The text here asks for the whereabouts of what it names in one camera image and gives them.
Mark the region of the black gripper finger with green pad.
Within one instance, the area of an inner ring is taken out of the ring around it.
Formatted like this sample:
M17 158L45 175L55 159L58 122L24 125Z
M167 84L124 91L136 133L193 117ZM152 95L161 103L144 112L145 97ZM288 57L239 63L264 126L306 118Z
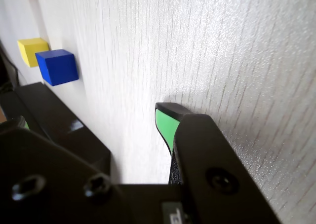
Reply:
M213 119L177 103L155 105L196 224L277 224L279 219Z

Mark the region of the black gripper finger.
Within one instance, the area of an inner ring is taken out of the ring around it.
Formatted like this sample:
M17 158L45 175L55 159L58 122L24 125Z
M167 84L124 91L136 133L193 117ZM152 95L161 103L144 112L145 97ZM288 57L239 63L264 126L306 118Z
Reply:
M109 179L12 121L0 126L3 224L121 224L123 207Z

